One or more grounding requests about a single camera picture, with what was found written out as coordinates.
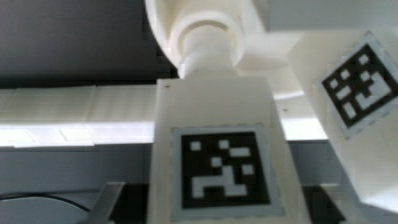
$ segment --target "dark ceiling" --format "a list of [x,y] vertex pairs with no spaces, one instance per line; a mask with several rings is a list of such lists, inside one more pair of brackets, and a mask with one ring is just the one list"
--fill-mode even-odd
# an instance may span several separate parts
[[0,88],[174,77],[144,0],[0,0]]

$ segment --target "black cable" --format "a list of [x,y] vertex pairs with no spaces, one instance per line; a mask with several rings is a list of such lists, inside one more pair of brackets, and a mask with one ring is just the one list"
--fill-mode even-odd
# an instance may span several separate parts
[[84,205],[80,205],[75,201],[71,201],[69,199],[66,199],[62,197],[48,195],[48,194],[20,194],[20,195],[0,196],[0,201],[16,200],[16,199],[23,199],[23,198],[48,198],[48,199],[54,199],[57,201],[62,201],[66,204],[73,205],[87,213],[91,212],[91,209]]

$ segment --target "white panel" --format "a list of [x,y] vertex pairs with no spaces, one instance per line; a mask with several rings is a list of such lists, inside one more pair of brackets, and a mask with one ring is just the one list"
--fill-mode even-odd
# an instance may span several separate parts
[[[309,223],[293,160],[265,77],[162,80],[157,108],[148,223]],[[171,222],[173,130],[176,127],[215,127],[242,124],[265,126],[284,216]]]
[[[393,31],[373,33],[396,62],[396,34]],[[398,112],[393,111],[347,138],[336,112],[316,87],[320,78],[341,63],[363,36],[363,31],[309,33],[290,53],[290,59],[361,201],[396,212],[398,176],[393,171],[398,170]]]

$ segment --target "qr-like code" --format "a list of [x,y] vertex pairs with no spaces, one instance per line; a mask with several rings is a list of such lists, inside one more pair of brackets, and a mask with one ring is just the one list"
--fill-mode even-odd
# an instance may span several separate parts
[[322,85],[350,128],[398,95],[395,77],[368,44],[322,81]]
[[185,209],[270,204],[254,132],[181,136]]

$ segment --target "white wall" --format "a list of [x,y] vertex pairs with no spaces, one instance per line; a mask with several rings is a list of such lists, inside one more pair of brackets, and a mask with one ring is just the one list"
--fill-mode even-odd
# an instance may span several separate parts
[[0,90],[0,146],[151,143],[155,86]]
[[391,0],[270,0],[260,10],[270,30],[396,27],[398,2]]

